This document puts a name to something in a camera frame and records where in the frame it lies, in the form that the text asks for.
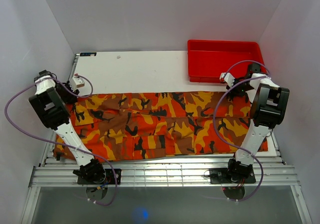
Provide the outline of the orange camouflage trousers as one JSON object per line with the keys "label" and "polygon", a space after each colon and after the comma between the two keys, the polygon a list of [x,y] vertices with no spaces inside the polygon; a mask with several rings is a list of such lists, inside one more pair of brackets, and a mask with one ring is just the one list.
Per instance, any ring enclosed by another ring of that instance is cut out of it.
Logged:
{"label": "orange camouflage trousers", "polygon": [[97,94],[68,104],[72,125],[100,161],[234,153],[250,102],[222,92]]}

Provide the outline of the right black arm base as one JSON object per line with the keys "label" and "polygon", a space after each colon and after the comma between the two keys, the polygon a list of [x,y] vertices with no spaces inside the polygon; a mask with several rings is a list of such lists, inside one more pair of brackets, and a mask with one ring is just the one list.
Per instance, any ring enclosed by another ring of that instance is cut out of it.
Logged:
{"label": "right black arm base", "polygon": [[209,169],[209,181],[211,184],[254,184],[256,183],[255,175],[252,173],[248,178],[231,177],[227,173],[227,168]]}

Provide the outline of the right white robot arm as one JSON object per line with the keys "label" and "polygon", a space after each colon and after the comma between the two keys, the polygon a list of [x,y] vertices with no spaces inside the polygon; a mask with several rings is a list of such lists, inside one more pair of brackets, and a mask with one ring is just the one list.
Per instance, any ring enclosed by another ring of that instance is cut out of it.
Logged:
{"label": "right white robot arm", "polygon": [[226,177],[231,182],[244,182],[253,176],[254,156],[273,129],[282,123],[290,91],[275,84],[261,65],[251,63],[245,76],[235,78],[230,71],[221,73],[220,81],[227,84],[229,99],[245,96],[251,103],[249,129],[232,159]]}

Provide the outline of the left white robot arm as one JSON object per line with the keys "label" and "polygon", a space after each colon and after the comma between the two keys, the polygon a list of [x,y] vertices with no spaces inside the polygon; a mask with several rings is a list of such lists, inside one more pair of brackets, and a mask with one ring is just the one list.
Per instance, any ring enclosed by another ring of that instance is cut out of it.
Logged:
{"label": "left white robot arm", "polygon": [[77,135],[66,106],[77,101],[84,81],[73,77],[71,81],[59,83],[54,73],[43,70],[34,78],[34,83],[36,92],[28,100],[42,124],[68,145],[79,166],[73,173],[90,183],[102,184],[106,180],[106,171]]}

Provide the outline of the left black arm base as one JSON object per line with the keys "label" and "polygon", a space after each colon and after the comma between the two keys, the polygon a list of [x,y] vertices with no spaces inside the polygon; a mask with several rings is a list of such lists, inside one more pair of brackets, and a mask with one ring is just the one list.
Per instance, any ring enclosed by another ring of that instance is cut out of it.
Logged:
{"label": "left black arm base", "polygon": [[83,178],[78,175],[77,184],[95,184],[95,185],[115,185],[115,183],[120,184],[121,183],[121,172],[122,170],[120,168],[115,168],[115,176],[116,179],[114,178],[114,173],[111,168],[105,168],[104,172],[102,173],[102,177],[98,180],[92,180],[88,178]]}

